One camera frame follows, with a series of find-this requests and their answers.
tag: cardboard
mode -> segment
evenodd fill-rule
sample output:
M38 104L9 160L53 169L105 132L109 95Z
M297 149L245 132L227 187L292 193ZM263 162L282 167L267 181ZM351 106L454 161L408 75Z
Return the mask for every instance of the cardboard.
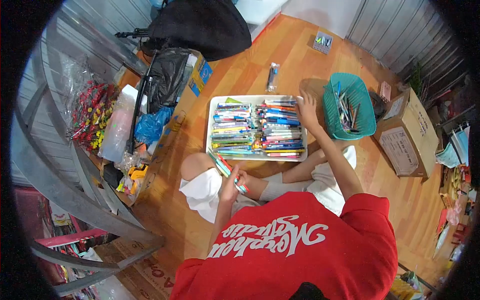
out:
M153 153L152 162L149 165L145 179L140 188L139 195L150 185L152 178L154 178L152 174L157 173L159 170L169 147L172 145L178 131L180 130L183 120L185 120L187 113L192 108L194 102L197 100L213 73L212 68L200 52L195 50L191 50L191 52L197 57L193 72L188 79L187 86L179 97L170 122L164 127L162 136L160 137L158 145Z
M438 138L413 89L397 96L373 135L401 177L428 178L435 165Z
M144 245L118 238L94 249L104 262L118 263L142 251ZM137 300L167 300L175 283L175 277L167 274L153 256L143 259L115 276Z
M438 138L438 146L436 153L440 153L444 150L444 143L443 143L443 130L442 130L442 119L440 118L440 114L438 113L438 106L433 106L427 111L428 116L430 117L430 121L432 121L433 126L435 127L435 132L437 133Z

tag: shelf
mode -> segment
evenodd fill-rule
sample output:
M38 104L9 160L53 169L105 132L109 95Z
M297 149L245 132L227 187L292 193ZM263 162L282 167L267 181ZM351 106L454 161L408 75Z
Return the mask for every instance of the shelf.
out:
M288 0L239 0L235 7L248 24L261 25Z

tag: black bag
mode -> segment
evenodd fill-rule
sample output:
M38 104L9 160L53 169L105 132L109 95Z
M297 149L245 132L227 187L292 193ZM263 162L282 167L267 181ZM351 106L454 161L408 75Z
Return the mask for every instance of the black bag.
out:
M148 113L156 113L163 106L174 107L177 104L177 96L186 86L183 75L189 54L188 49L182 48L167 48L157 54L150 72L153 79L148 91Z
M247 23L231 0L175 0L148 27L151 49L190 48L219 60L252 45Z

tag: blue plastic bag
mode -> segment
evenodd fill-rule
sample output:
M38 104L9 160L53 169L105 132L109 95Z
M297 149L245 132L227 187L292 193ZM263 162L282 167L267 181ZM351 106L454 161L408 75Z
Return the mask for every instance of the blue plastic bag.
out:
M173 114L173 108L162 107L155 114L144 114L138 119L135 127L135 139L141 143L151 145L158 141L165 126Z

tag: knee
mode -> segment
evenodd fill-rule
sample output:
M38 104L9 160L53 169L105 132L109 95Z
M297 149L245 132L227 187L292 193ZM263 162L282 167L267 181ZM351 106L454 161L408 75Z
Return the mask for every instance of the knee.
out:
M194 153L183 160L180 166L180 174L183 179L190 181L213 167L215 165L207 154Z

